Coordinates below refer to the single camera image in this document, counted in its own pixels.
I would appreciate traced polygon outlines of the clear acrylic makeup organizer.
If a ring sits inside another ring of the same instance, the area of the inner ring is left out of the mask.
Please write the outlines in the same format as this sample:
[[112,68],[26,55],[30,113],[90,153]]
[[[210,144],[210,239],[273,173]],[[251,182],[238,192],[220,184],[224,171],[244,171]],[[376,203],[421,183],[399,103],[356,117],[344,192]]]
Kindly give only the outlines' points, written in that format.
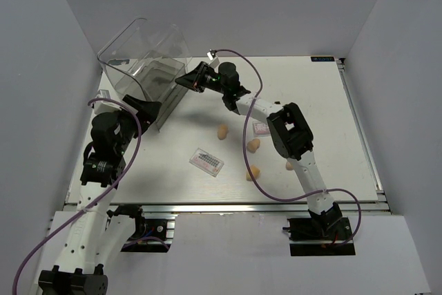
[[175,79],[186,74],[191,59],[177,26],[142,17],[132,20],[97,54],[120,98],[130,95],[162,103],[155,121],[158,130],[186,94]]

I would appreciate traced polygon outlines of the beige gourd makeup sponge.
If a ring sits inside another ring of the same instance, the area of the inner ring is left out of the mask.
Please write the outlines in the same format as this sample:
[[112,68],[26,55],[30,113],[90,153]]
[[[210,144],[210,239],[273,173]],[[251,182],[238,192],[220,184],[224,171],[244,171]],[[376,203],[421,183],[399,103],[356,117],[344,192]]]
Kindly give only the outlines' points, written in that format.
[[225,140],[229,132],[229,127],[226,124],[221,124],[218,126],[217,136],[219,140]]

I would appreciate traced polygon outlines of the clear false eyelash case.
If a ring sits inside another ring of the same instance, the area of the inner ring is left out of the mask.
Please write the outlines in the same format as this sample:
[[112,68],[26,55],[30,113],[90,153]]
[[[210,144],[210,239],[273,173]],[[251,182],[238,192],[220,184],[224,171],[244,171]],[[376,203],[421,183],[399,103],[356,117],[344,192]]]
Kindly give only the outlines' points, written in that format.
[[217,177],[224,166],[222,160],[200,148],[198,148],[191,156],[189,162],[214,178]]

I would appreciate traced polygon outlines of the beige teardrop makeup sponge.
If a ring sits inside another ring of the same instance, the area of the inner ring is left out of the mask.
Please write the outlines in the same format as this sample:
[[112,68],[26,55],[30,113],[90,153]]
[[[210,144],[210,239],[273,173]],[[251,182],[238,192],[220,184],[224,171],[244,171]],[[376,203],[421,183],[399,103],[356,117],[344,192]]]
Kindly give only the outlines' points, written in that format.
[[246,170],[246,180],[252,182],[253,179],[258,179],[260,177],[260,169],[252,164],[248,170]]

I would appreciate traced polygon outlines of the beige small makeup sponge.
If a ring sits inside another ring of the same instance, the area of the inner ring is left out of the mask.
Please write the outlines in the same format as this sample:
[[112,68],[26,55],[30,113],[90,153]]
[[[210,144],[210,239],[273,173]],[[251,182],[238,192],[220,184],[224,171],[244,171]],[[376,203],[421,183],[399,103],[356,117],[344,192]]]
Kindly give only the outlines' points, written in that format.
[[288,171],[293,171],[294,169],[290,162],[286,162],[285,168]]

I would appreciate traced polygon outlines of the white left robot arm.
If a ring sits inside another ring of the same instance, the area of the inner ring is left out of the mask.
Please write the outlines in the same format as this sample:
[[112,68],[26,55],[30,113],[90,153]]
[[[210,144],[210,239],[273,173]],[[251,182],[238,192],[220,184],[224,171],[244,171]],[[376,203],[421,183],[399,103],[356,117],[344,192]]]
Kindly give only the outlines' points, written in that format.
[[109,265],[130,238],[146,231],[139,207],[109,207],[134,163],[124,159],[129,144],[135,141],[140,147],[162,104],[125,95],[121,102],[96,97],[91,105],[95,116],[83,155],[76,214],[66,225],[68,237],[54,265],[39,275],[43,294],[105,294]]

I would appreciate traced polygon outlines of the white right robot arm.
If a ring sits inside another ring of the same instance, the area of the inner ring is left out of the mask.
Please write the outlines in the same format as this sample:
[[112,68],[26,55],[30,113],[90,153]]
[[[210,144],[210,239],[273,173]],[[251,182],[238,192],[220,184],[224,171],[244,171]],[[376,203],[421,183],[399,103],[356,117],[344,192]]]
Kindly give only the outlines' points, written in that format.
[[197,93],[206,89],[220,93],[229,111],[265,122],[275,150],[293,167],[307,195],[313,233],[326,239],[336,232],[342,212],[318,170],[314,136],[297,104],[281,106],[256,97],[240,83],[236,65],[231,62],[223,62],[214,70],[202,61],[191,72],[176,78],[175,83]]

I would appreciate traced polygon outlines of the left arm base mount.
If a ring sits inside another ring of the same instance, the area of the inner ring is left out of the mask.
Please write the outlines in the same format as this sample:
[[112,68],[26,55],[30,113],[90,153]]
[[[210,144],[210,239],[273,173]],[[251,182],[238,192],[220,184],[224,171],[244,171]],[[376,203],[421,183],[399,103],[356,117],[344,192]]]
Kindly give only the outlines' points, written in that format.
[[172,237],[168,236],[169,220],[166,218],[147,218],[141,205],[121,204],[115,210],[106,212],[108,222],[106,229],[112,223],[112,219],[118,216],[128,216],[135,225],[134,233],[123,244],[122,252],[141,253],[167,253],[171,246]]

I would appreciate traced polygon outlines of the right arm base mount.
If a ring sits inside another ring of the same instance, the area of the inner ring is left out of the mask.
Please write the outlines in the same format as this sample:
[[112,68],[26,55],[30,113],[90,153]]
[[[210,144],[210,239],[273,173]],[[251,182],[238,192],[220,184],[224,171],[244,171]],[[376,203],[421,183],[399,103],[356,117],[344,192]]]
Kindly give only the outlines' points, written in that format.
[[356,255],[353,240],[344,243],[352,235],[348,218],[343,218],[326,234],[315,228],[309,218],[290,218],[287,222],[282,232],[289,237],[292,257]]

